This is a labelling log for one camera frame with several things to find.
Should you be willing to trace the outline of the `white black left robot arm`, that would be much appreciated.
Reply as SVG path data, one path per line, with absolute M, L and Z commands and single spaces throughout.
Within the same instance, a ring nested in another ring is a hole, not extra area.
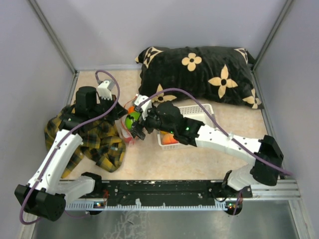
M 84 157 L 107 172 L 120 168 L 126 146 L 115 121 L 126 113 L 109 87 L 79 88 L 75 103 L 63 108 L 45 128 L 48 154 L 41 166 L 25 185 L 15 189 L 20 211 L 54 222 L 80 197 L 101 196 L 104 186 L 100 175 L 85 172 L 65 186 L 59 181 Z

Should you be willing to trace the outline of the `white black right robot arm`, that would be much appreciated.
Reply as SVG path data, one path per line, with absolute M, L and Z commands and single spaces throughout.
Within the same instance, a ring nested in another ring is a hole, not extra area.
M 133 103 L 140 116 L 133 122 L 131 133 L 145 139 L 153 130 L 171 133 L 184 145 L 210 148 L 246 161 L 246 165 L 226 173 L 223 193 L 234 197 L 253 184 L 275 186 L 282 170 L 283 154 L 276 140 L 265 135 L 262 139 L 240 137 L 223 133 L 202 121 L 183 116 L 171 102 L 153 106 L 150 101 L 140 106 Z

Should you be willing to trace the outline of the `orange peach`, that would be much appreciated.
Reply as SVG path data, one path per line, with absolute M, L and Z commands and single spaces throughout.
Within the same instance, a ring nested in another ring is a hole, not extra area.
M 161 143 L 163 145 L 176 144 L 179 143 L 172 133 L 167 133 L 162 137 Z

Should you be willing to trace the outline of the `clear zip bag orange zipper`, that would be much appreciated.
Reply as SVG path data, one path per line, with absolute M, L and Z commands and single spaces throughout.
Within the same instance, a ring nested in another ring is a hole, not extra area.
M 120 137 L 124 140 L 126 144 L 134 145 L 138 140 L 136 136 L 133 136 L 132 124 L 135 120 L 135 107 L 133 106 L 134 101 L 138 95 L 135 95 L 132 99 L 124 104 L 124 109 L 127 110 L 127 114 L 120 118 Z

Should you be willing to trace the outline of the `white perforated plastic basket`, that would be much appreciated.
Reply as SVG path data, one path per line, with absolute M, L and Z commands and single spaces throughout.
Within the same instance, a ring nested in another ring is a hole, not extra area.
M 213 121 L 208 117 L 208 115 L 203 111 L 199 105 L 189 105 L 189 106 L 178 106 L 180 113 L 187 118 L 202 121 L 204 124 L 210 127 L 215 127 Z M 191 145 L 184 145 L 181 143 L 170 143 L 163 144 L 164 134 L 157 131 L 158 144 L 162 150 L 173 150 L 173 149 L 183 149 L 192 148 Z

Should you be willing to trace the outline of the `green striped toy melon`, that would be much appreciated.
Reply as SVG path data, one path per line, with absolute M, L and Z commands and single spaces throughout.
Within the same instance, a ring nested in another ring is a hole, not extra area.
M 128 130 L 131 130 L 133 123 L 139 120 L 140 115 L 139 112 L 133 112 L 126 116 L 125 126 Z

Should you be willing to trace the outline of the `red apple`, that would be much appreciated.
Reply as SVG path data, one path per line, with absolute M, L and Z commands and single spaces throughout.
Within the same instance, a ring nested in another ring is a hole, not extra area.
M 127 133 L 127 132 L 123 133 L 123 140 L 125 143 L 134 143 L 135 142 L 132 135 L 130 133 Z

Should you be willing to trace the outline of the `orange tangerine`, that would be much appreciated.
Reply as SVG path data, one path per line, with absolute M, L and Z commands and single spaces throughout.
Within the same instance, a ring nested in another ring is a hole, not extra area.
M 128 108 L 128 114 L 131 114 L 133 112 L 135 112 L 135 107 L 134 106 L 129 107 Z

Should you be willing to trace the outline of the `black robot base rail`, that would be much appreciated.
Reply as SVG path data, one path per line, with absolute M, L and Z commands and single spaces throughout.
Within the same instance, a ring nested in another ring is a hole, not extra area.
M 105 199 L 107 206 L 214 206 L 238 191 L 221 180 L 110 180 L 81 199 Z

